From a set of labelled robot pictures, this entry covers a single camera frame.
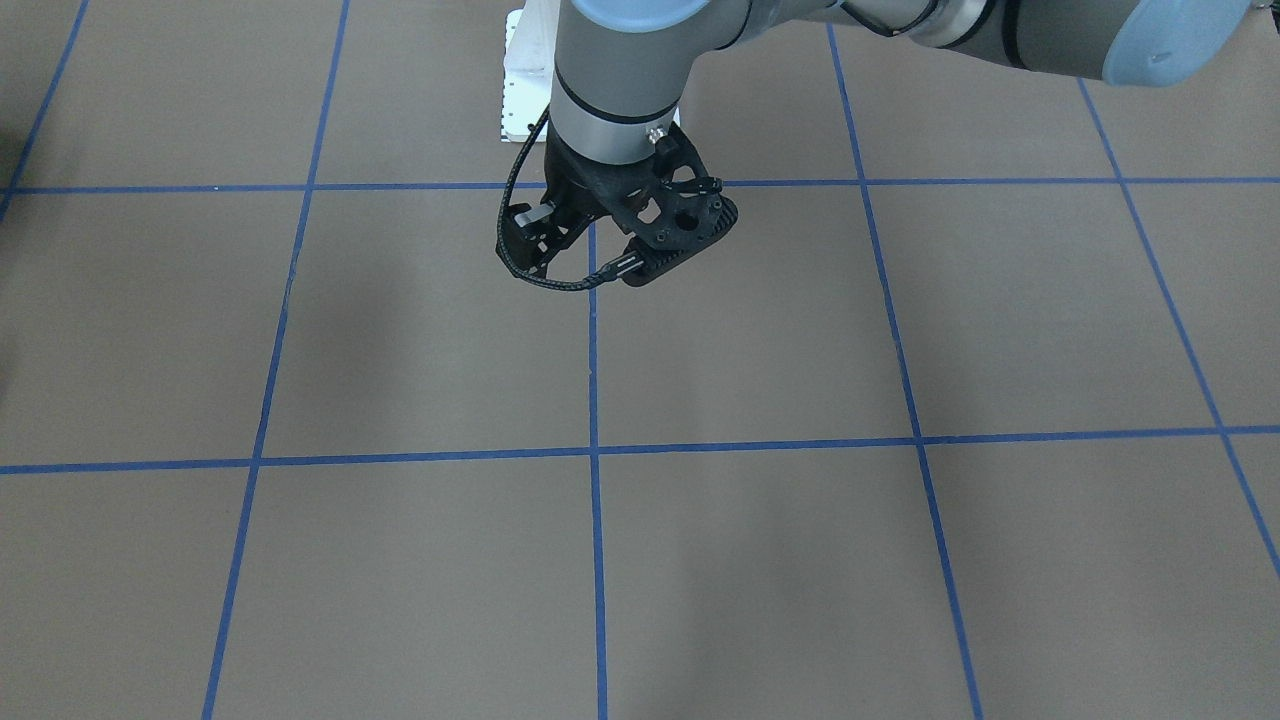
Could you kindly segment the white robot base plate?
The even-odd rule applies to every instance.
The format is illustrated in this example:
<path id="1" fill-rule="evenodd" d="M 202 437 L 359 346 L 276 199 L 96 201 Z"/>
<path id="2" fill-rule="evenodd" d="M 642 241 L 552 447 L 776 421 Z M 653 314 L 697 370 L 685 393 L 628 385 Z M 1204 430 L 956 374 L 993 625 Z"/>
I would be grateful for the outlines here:
<path id="1" fill-rule="evenodd" d="M 704 1 L 526 1 L 506 20 L 502 137 L 556 135 L 607 165 L 669 135 Z"/>

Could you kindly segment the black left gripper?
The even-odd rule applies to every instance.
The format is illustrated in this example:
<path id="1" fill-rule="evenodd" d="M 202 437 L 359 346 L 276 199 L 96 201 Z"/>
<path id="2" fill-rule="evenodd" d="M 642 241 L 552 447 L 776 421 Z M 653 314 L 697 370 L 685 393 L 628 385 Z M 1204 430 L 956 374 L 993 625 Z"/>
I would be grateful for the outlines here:
<path id="1" fill-rule="evenodd" d="M 570 247 L 605 214 L 600 196 L 611 164 L 584 156 L 562 140 L 549 140 L 543 169 L 543 202 L 507 204 L 497 227 L 497 255 L 517 279 L 545 279 L 552 251 Z"/>

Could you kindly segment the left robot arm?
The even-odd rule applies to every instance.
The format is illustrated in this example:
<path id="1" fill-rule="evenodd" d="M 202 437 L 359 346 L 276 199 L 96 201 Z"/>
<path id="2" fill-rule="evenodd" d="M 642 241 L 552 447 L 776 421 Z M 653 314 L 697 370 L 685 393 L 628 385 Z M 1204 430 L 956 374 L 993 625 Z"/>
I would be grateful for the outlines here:
<path id="1" fill-rule="evenodd" d="M 1100 176 L 1098 88 L 1156 136 L 1275 1 L 526 1 L 506 18 L 495 254 L 521 281 L 639 287 L 724 237 L 724 191 Z M 1085 150 L 1082 160 L 1069 152 Z M 526 161 L 539 197 L 513 201 Z"/>

